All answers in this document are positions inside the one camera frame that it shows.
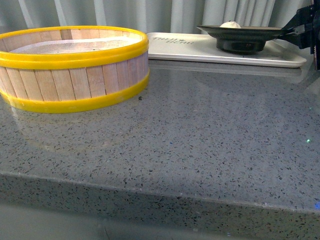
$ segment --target steamed bun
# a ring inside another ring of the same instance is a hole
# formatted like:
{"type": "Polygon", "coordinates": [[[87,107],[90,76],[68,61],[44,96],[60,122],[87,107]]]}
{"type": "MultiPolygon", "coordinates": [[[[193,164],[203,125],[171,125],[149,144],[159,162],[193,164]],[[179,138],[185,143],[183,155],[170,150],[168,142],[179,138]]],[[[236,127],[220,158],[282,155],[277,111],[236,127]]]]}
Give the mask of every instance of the steamed bun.
{"type": "Polygon", "coordinates": [[[225,23],[223,23],[221,26],[221,28],[231,28],[231,29],[240,29],[241,26],[236,23],[235,21],[227,21],[225,23]]]}

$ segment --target round wooden container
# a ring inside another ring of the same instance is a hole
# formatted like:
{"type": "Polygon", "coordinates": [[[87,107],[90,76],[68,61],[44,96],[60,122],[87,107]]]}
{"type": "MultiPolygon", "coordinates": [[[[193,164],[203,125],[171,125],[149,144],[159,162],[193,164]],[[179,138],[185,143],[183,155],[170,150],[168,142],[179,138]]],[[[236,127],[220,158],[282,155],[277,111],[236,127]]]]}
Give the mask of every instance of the round wooden container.
{"type": "Polygon", "coordinates": [[[0,94],[11,106],[73,113],[125,101],[148,84],[146,34],[61,26],[0,34],[0,94]]]}

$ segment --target gray curtain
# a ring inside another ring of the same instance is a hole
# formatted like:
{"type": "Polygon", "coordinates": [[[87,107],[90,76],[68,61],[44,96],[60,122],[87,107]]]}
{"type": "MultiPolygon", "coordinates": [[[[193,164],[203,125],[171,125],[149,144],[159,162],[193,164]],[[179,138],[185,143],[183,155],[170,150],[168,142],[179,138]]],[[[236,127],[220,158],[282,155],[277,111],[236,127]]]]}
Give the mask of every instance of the gray curtain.
{"type": "Polygon", "coordinates": [[[105,25],[145,33],[200,33],[196,25],[236,21],[283,27],[310,0],[0,0],[2,32],[105,25]]]}

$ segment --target yellow plastic band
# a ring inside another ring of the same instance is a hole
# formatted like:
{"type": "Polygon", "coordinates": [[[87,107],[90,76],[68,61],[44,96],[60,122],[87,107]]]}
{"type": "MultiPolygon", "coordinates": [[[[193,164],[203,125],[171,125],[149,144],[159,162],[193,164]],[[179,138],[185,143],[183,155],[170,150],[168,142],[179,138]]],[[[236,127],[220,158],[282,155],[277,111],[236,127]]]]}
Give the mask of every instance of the yellow plastic band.
{"type": "Polygon", "coordinates": [[[43,27],[28,30],[13,31],[0,34],[0,40],[12,36],[30,34],[36,32],[71,30],[71,29],[97,29],[97,30],[115,30],[130,32],[142,37],[142,40],[123,47],[88,51],[79,53],[62,54],[25,54],[0,51],[0,66],[15,69],[34,69],[34,70],[54,70],[54,69],[75,69],[93,67],[121,62],[135,58],[148,51],[149,40],[145,33],[115,26],[56,26],[43,27]]]}
{"type": "Polygon", "coordinates": [[[140,93],[149,81],[149,72],[143,80],[124,90],[94,98],[69,101],[33,101],[10,96],[0,90],[4,101],[17,109],[46,114],[76,113],[121,103],[140,93]]]}

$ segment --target black bowl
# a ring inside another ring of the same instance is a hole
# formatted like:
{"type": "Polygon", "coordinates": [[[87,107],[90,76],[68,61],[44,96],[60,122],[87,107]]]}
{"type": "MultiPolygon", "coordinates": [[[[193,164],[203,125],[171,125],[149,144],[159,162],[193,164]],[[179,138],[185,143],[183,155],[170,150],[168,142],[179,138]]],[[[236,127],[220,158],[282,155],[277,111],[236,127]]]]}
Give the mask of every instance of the black bowl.
{"type": "Polygon", "coordinates": [[[216,38],[218,49],[236,54],[253,54],[264,49],[266,41],[288,34],[292,30],[278,27],[243,26],[228,28],[211,25],[199,25],[198,29],[216,38]]]}

